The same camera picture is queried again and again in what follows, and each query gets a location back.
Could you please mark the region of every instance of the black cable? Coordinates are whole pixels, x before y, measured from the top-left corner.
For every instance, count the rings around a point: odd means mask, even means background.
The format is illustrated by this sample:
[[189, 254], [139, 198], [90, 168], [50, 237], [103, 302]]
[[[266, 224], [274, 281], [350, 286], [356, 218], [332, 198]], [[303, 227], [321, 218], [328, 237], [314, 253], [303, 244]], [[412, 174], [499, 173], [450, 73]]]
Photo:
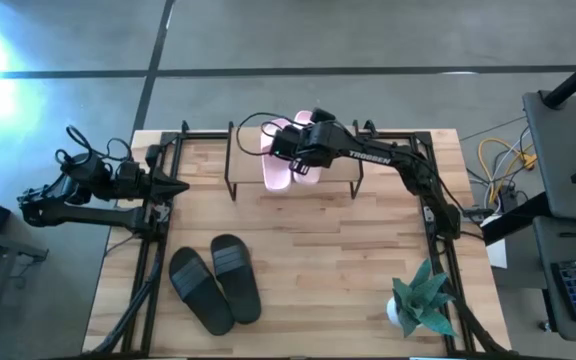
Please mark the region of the black cable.
[[266, 130], [266, 125], [272, 125], [272, 126], [276, 127], [276, 128], [279, 129], [279, 130], [283, 130], [283, 128], [282, 128], [281, 126], [275, 124], [275, 123], [272, 122], [272, 121], [264, 121], [264, 122], [262, 122], [262, 123], [261, 123], [261, 132], [264, 133], [264, 135], [266, 135], [266, 136], [268, 136], [268, 137], [271, 137], [271, 138], [274, 138], [275, 135], [268, 134], [268, 133], [265, 131], [265, 130]]
[[523, 195], [524, 197], [526, 197], [526, 201], [528, 201], [529, 198], [525, 191], [517, 190], [515, 191], [515, 193]]
[[528, 164], [522, 166], [521, 168], [519, 168], [519, 169], [511, 172], [510, 174], [506, 174], [506, 175], [504, 175], [504, 176], [500, 176], [500, 177], [498, 177], [498, 178], [496, 178], [496, 179], [493, 179], [493, 181], [499, 181], [499, 180], [501, 180], [501, 179], [505, 179], [505, 178], [507, 178], [507, 177], [511, 177], [511, 176], [517, 175], [517, 173], [519, 173], [519, 172], [521, 172], [522, 170], [526, 169], [526, 167], [532, 165], [532, 163], [534, 163], [535, 161], [537, 161], [537, 160], [531, 161], [530, 163], [528, 163]]
[[110, 253], [112, 250], [118, 248], [119, 246], [121, 246], [121, 245], [127, 243], [128, 241], [130, 241], [130, 240], [132, 240], [132, 239], [134, 239], [134, 238], [137, 238], [137, 237], [139, 237], [138, 234], [132, 234], [132, 235], [130, 235], [130, 237], [128, 237], [127, 239], [124, 239], [124, 240], [116, 243], [115, 245], [109, 247], [109, 248], [106, 250], [106, 252], [104, 253], [104, 257], [108, 256], [108, 253]]
[[521, 162], [524, 162], [524, 134], [526, 133], [526, 131], [528, 131], [529, 126], [526, 126], [526, 128], [524, 129], [524, 131], [521, 132], [521, 135], [519, 135], [519, 156], [521, 156]]
[[9, 279], [13, 279], [13, 280], [17, 280], [17, 284], [15, 285], [18, 289], [23, 289], [26, 287], [26, 277], [24, 276], [24, 274], [26, 273], [26, 271], [28, 271], [28, 269], [30, 269], [32, 266], [40, 264], [42, 262], [46, 261], [46, 258], [43, 259], [33, 259], [33, 261], [22, 265], [23, 269], [21, 269], [21, 271], [19, 272], [19, 274], [17, 275], [12, 275], [9, 276]]
[[[86, 139], [86, 137], [76, 127], [74, 127], [72, 125], [68, 125], [66, 127], [66, 133], [68, 134], [68, 136], [70, 136], [70, 138], [75, 143], [82, 146], [84, 149], [88, 150], [88, 153], [86, 154], [86, 158], [84, 160], [74, 163], [73, 158], [70, 155], [68, 155], [66, 150], [58, 149], [57, 151], [55, 151], [55, 160], [57, 160], [57, 163], [59, 163], [61, 165], [64, 165], [66, 163], [69, 165], [75, 165], [75, 166], [84, 164], [92, 158], [92, 154], [99, 156], [102, 160], [108, 159], [108, 160], [119, 161], [122, 163], [126, 162], [126, 161], [131, 161], [133, 159], [132, 158], [132, 150], [130, 149], [130, 145], [128, 145], [127, 142], [125, 142], [124, 140], [122, 140], [120, 138], [111, 138], [110, 140], [108, 140], [108, 142], [106, 143], [106, 153], [104, 154], [104, 153], [94, 149], [90, 145], [90, 142], [88, 142], [88, 139]], [[126, 156], [118, 158], [118, 157], [114, 157], [114, 156], [110, 155], [110, 144], [113, 141], [117, 141], [118, 143], [120, 143], [121, 145], [123, 145], [126, 148]]]
[[248, 122], [248, 120], [250, 120], [256, 116], [272, 116], [272, 117], [276, 117], [279, 119], [287, 120], [291, 124], [297, 124], [297, 125], [303, 126], [303, 124], [299, 124], [298, 122], [292, 120], [291, 118], [289, 118], [287, 116], [279, 115], [279, 114], [260, 111], [260, 112], [256, 112], [254, 114], [248, 115], [248, 117], [245, 118], [241, 123], [239, 123], [239, 126], [237, 126], [237, 132], [235, 133], [235, 138], [237, 140], [237, 146], [239, 147], [239, 149], [241, 151], [243, 151], [244, 153], [246, 153], [248, 155], [252, 155], [252, 156], [263, 156], [263, 155], [270, 154], [269, 152], [263, 152], [263, 153], [262, 152], [258, 152], [258, 153], [252, 152], [252, 151], [244, 149], [243, 146], [241, 146], [241, 140], [239, 139], [239, 132], [241, 131], [241, 127], [244, 126], [244, 124], [246, 122]]
[[472, 170], [468, 169], [468, 167], [466, 167], [466, 171], [468, 171], [468, 172], [470, 173], [470, 175], [472, 175], [472, 176], [476, 177], [477, 179], [479, 179], [479, 180], [481, 180], [481, 181], [483, 181], [483, 182], [485, 182], [485, 183], [489, 183], [489, 182], [490, 182], [489, 180], [486, 180], [486, 179], [484, 179], [483, 177], [481, 177], [481, 176], [477, 175], [477, 173], [476, 173], [476, 172], [474, 172], [474, 171], [472, 171]]
[[519, 121], [519, 120], [521, 120], [521, 119], [525, 119], [525, 118], [526, 118], [526, 115], [520, 116], [520, 117], [515, 118], [515, 119], [512, 119], [512, 120], [510, 120], [510, 121], [506, 121], [505, 123], [502, 123], [502, 124], [500, 124], [500, 125], [496, 125], [496, 126], [493, 126], [493, 127], [489, 128], [489, 129], [486, 129], [486, 130], [483, 130], [483, 131], [474, 133], [474, 134], [472, 134], [472, 135], [468, 135], [468, 136], [466, 136], [466, 137], [463, 137], [463, 138], [459, 139], [459, 142], [466, 141], [466, 140], [468, 140], [468, 139], [470, 139], [470, 138], [473, 138], [473, 137], [475, 137], [475, 136], [477, 136], [477, 135], [485, 134], [485, 133], [487, 133], [487, 132], [489, 132], [489, 131], [492, 131], [492, 130], [495, 130], [495, 129], [499, 129], [500, 127], [504, 127], [504, 126], [506, 126], [506, 125], [510, 125], [510, 124], [512, 124], [512, 123], [514, 123], [514, 122], [517, 122], [517, 121]]
[[477, 239], [484, 240], [483, 236], [477, 235], [477, 234], [475, 234], [475, 233], [471, 233], [470, 231], [464, 231], [464, 230], [462, 230], [462, 231], [460, 231], [460, 233], [463, 234], [463, 235], [468, 235], [468, 236], [476, 237]]

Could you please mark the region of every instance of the succulent plant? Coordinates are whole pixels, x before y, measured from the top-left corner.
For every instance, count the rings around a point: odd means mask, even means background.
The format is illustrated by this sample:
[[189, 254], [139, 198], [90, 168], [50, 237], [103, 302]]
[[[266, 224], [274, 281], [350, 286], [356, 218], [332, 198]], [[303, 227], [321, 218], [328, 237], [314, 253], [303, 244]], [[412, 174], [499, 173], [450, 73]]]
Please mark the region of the succulent plant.
[[430, 260], [426, 259], [410, 285], [404, 284], [399, 278], [392, 279], [397, 315], [404, 330], [404, 337], [412, 334], [419, 324], [440, 334], [457, 336], [450, 321], [437, 311], [440, 306], [455, 300], [452, 296], [439, 292], [447, 276], [441, 273], [430, 278], [430, 275]]

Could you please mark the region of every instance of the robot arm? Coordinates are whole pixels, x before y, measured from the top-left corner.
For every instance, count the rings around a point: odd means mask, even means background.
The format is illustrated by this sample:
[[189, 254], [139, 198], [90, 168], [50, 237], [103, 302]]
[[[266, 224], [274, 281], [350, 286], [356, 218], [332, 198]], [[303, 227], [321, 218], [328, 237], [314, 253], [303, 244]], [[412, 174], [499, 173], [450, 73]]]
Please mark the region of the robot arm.
[[146, 163], [150, 168], [149, 173], [130, 156], [113, 173], [112, 166], [92, 149], [73, 157], [58, 150], [57, 154], [62, 152], [64, 158], [59, 160], [62, 173], [57, 180], [52, 185], [28, 189], [17, 198], [24, 220], [37, 227], [79, 222], [121, 226], [133, 233], [151, 231], [153, 226], [149, 222], [153, 214], [143, 207], [109, 210], [80, 205], [89, 203], [92, 196], [105, 201], [148, 199], [159, 204], [187, 190], [188, 184], [168, 177], [157, 168], [161, 148], [159, 145], [148, 148]]
[[291, 161], [291, 170], [300, 174], [307, 173], [310, 167], [328, 168], [342, 156], [393, 167], [406, 189], [421, 197], [434, 214], [438, 235], [449, 240], [459, 238], [459, 210], [444, 199], [439, 178], [423, 154], [407, 145], [354, 136], [330, 116], [303, 129], [287, 126], [278, 131], [271, 154]]

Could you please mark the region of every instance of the black metal frame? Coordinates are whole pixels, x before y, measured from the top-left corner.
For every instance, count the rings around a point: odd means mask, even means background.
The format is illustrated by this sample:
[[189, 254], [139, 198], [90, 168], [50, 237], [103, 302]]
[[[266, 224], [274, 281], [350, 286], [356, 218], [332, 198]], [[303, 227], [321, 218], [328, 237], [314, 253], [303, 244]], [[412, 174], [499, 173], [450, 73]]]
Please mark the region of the black metal frame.
[[[435, 157], [435, 149], [432, 143], [432, 136], [430, 132], [376, 132], [375, 126], [372, 124], [370, 120], [366, 121], [363, 131], [358, 130], [358, 122], [357, 120], [353, 121], [353, 126], [356, 129], [358, 134], [365, 134], [367, 136], [371, 136], [375, 139], [383, 139], [383, 140], [405, 140], [410, 143], [410, 147], [414, 151], [420, 150], [420, 145], [424, 147], [426, 150], [426, 156], [430, 163], [432, 164], [433, 169], [438, 173], [437, 167], [437, 160]], [[440, 253], [437, 247], [437, 238], [434, 235], [434, 223], [430, 220], [427, 216], [425, 216], [426, 212], [426, 204], [420, 198], [419, 203], [421, 206], [422, 211], [422, 219], [424, 221], [424, 227], [426, 229], [426, 240], [428, 242], [428, 252], [431, 258], [432, 269], [434, 273], [443, 272], [443, 268], [440, 263], [440, 255], [446, 254], [448, 268], [449, 268], [449, 277], [450, 283], [453, 285], [454, 289], [457, 293], [465, 299], [465, 293], [463, 290], [463, 284], [461, 282], [461, 275], [459, 273], [459, 264], [457, 262], [457, 254], [455, 252], [455, 247], [452, 241], [443, 242], [444, 244], [444, 251]], [[448, 310], [448, 306], [444, 305], [440, 310], [440, 313], [446, 318], [450, 319], [450, 312]], [[464, 321], [463, 318], [459, 317], [459, 323], [461, 326], [462, 334], [464, 334], [464, 347], [465, 351], [468, 352], [475, 352], [476, 348], [473, 341], [473, 333], [468, 328], [468, 325]], [[444, 335], [444, 343], [446, 345], [446, 352], [448, 354], [456, 351], [455, 339], [451, 336]]]
[[[382, 132], [382, 133], [375, 133], [373, 132], [366, 132], [359, 130], [358, 122], [355, 120], [353, 122], [353, 127], [355, 128], [355, 132], [358, 135], [365, 134], [368, 136], [373, 136], [376, 139], [384, 139], [384, 140], [406, 140], [410, 142], [410, 146], [418, 151], [420, 145], [423, 146], [426, 150], [426, 154], [428, 156], [429, 161], [431, 162], [433, 168], [437, 170], [437, 163], [436, 158], [434, 155], [434, 148], [432, 144], [432, 138], [429, 132]], [[372, 122], [367, 122], [364, 129], [374, 129]], [[210, 131], [210, 132], [200, 132], [200, 131], [190, 131], [188, 124], [184, 121], [182, 123], [181, 132], [165, 132], [161, 135], [160, 144], [169, 144], [171, 140], [174, 139], [175, 150], [173, 154], [172, 166], [171, 166], [171, 174], [170, 177], [177, 178], [177, 174], [179, 172], [179, 166], [181, 162], [181, 150], [183, 146], [183, 141], [185, 140], [226, 140], [226, 164], [225, 164], [225, 173], [224, 173], [224, 180], [226, 181], [226, 186], [228, 188], [228, 192], [230, 193], [231, 198], [234, 200], [236, 197], [236, 190], [237, 184], [230, 184], [228, 181], [228, 171], [229, 171], [229, 153], [230, 153], [230, 141], [231, 141], [231, 130], [233, 129], [232, 122], [228, 124], [228, 130], [220, 132], [220, 131]], [[162, 153], [161, 162], [159, 164], [160, 169], [163, 171], [163, 163], [166, 157], [166, 150]], [[360, 167], [361, 169], [361, 179], [363, 179], [363, 166]], [[172, 200], [168, 201], [168, 206], [172, 209]], [[422, 212], [424, 211], [425, 204], [422, 200], [420, 200], [420, 206]], [[432, 259], [433, 271], [435, 273], [442, 272], [443, 269], [441, 267], [441, 263], [439, 262], [439, 256], [442, 254], [439, 252], [437, 248], [437, 238], [433, 234], [433, 222], [429, 221], [429, 219], [425, 216], [422, 216], [424, 221], [424, 226], [426, 229], [426, 239], [428, 242], [428, 250], [430, 253], [430, 257]], [[160, 234], [162, 236], [158, 237], [157, 243], [157, 253], [160, 254], [160, 258], [164, 258], [164, 252], [167, 244], [167, 236], [169, 231], [170, 221], [166, 221], [163, 224], [163, 229]], [[150, 242], [144, 240], [141, 244], [141, 248], [139, 251], [139, 255], [137, 258], [137, 268], [135, 270], [135, 277], [133, 281], [133, 291], [131, 294], [131, 305], [129, 306], [128, 311], [133, 310], [134, 314], [136, 314], [136, 310], [139, 309], [143, 300], [136, 304], [136, 308], [133, 306], [133, 302], [137, 296], [138, 289], [141, 288], [144, 279], [144, 273], [146, 271], [147, 266], [147, 259], [148, 259], [148, 249], [150, 247]], [[450, 269], [450, 283], [454, 286], [457, 293], [465, 299], [465, 294], [463, 291], [463, 286], [461, 282], [461, 277], [459, 274], [459, 265], [457, 263], [457, 256], [455, 253], [455, 248], [452, 242], [444, 242], [444, 252], [447, 255], [447, 262]], [[79, 356], [75, 357], [67, 357], [67, 358], [60, 358], [64, 359], [142, 359], [142, 358], [149, 358], [150, 354], [150, 345], [152, 340], [152, 331], [154, 328], [154, 321], [156, 315], [156, 307], [157, 307], [157, 296], [159, 293], [159, 285], [161, 280], [161, 267], [159, 267], [158, 271], [155, 274], [155, 281], [153, 282], [152, 287], [150, 288], [148, 295], [149, 301], [148, 306], [146, 309], [146, 319], [144, 324], [144, 331], [143, 336], [140, 344], [140, 349], [138, 351], [132, 350], [133, 346], [133, 335], [134, 335], [134, 314], [129, 319], [129, 324], [125, 327], [123, 332], [123, 342], [121, 344], [121, 351], [117, 353], [112, 352], [90, 352], [90, 353], [83, 353]], [[444, 305], [440, 312], [450, 318], [448, 306]], [[475, 352], [474, 341], [472, 338], [472, 332], [466, 325], [466, 322], [461, 317], [460, 325], [462, 329], [462, 333], [464, 334], [464, 345], [465, 351], [467, 352]], [[456, 349], [455, 340], [451, 336], [443, 336], [444, 343], [446, 345], [446, 352], [448, 354], [454, 353], [458, 351]]]

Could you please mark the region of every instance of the wooden table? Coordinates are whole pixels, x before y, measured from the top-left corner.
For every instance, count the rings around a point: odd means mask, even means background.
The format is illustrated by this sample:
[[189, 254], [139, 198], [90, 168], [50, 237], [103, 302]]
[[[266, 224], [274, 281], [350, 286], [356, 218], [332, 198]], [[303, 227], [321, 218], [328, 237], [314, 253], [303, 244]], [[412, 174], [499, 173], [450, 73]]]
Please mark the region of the wooden table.
[[[471, 204], [457, 132], [430, 131], [444, 182], [462, 204]], [[160, 135], [136, 132], [135, 159], [142, 161], [146, 147], [158, 143]], [[281, 195], [251, 184], [240, 186], [233, 202], [224, 183], [225, 149], [223, 140], [184, 142], [179, 178], [191, 189], [174, 201], [151, 356], [445, 355], [440, 336], [420, 328], [403, 339], [385, 313], [392, 277], [410, 281], [428, 257], [419, 200], [394, 169], [364, 163], [355, 200], [346, 183], [292, 187]], [[210, 242], [223, 233], [239, 236], [250, 248], [262, 316], [215, 337], [181, 302], [167, 265], [178, 248], [190, 246], [212, 268]], [[108, 246], [127, 236], [126, 230], [113, 229]], [[464, 236], [455, 247], [468, 305], [493, 338], [510, 348], [484, 243]], [[125, 310], [138, 249], [138, 241], [129, 242], [104, 260], [84, 350], [98, 345]], [[454, 308], [451, 317], [459, 332]], [[137, 317], [137, 344], [142, 323], [143, 310]], [[459, 339], [457, 345], [463, 345]]]

